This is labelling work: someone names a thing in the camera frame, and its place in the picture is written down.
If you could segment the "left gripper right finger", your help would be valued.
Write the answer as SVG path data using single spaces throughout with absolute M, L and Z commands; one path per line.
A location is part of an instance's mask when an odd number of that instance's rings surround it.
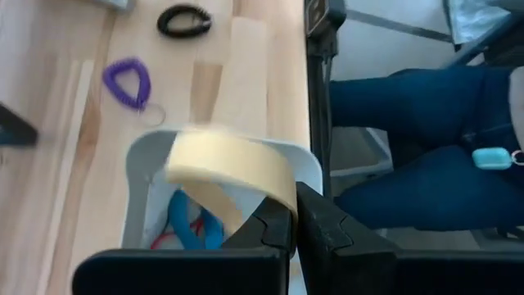
M 392 295 L 398 247 L 307 184 L 296 184 L 297 246 L 308 295 Z

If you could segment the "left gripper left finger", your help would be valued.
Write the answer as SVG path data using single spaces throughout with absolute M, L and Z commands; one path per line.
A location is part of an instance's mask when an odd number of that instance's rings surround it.
M 292 257 L 296 251 L 295 226 L 291 210 L 266 197 L 223 243 L 223 250 L 242 252 L 243 256 Z

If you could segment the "rubber bands and coils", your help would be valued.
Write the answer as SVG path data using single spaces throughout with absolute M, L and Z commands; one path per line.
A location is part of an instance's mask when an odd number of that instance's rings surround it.
M 224 184 L 277 201 L 298 223 L 296 181 L 289 161 L 250 138 L 212 129 L 182 131 L 169 152 L 165 177 L 222 221 L 228 234 L 236 233 L 245 221 L 240 202 L 224 191 Z

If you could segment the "purple coil wrist keychain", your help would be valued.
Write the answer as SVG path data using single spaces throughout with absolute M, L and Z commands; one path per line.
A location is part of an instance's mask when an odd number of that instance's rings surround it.
M 129 94 L 117 81 L 120 75 L 130 72 L 133 72 L 138 77 L 138 89 L 135 96 Z M 102 82 L 113 98 L 128 109 L 135 111 L 138 116 L 153 108 L 160 111 L 160 119 L 154 123 L 145 120 L 143 122 L 145 126 L 157 127 L 165 122 L 166 111 L 164 108 L 155 103 L 149 105 L 151 77 L 146 65 L 139 58 L 126 57 L 114 61 L 102 71 Z

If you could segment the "white plastic bin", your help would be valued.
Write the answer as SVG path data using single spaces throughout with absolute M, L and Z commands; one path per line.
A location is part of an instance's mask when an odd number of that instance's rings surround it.
M 127 294 L 144 295 L 307 295 L 300 256 L 243 256 L 223 250 L 233 234 L 224 229 L 219 249 L 186 250 L 178 236 L 150 249 L 164 232 L 174 232 L 169 224 L 168 205 L 180 185 L 166 181 L 165 165 L 175 137 L 185 130 L 156 131 L 136 140 L 128 151 L 126 175 L 129 185 L 124 222 L 124 280 Z M 280 152 L 293 170 L 296 184 L 307 184 L 323 192 L 322 169 L 308 150 L 290 143 L 250 138 Z M 224 184 L 224 191 L 240 202 L 244 221 L 266 198 L 246 188 Z M 190 224 L 205 209 L 191 198 Z

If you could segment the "person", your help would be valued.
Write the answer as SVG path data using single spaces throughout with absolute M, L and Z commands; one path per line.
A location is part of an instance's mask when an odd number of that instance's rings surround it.
M 336 197 L 361 224 L 442 232 L 524 226 L 524 66 L 339 80 L 330 98 L 334 126 L 381 129 L 422 148 Z M 479 169 L 472 159 L 479 148 L 504 148 L 513 164 Z

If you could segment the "small turquoise case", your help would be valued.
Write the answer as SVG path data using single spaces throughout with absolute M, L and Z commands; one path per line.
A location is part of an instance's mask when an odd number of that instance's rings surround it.
M 479 148 L 472 152 L 475 166 L 482 170 L 507 170 L 513 159 L 502 147 Z

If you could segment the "black coil wrist keychain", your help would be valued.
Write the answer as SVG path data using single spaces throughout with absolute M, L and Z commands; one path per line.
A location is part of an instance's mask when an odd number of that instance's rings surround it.
M 176 16 L 184 14 L 195 16 L 201 22 L 185 29 L 171 29 L 169 23 Z M 207 34 L 212 26 L 212 17 L 204 8 L 188 3 L 180 3 L 168 7 L 158 17 L 157 30 L 164 36 L 172 39 L 189 39 L 199 35 Z

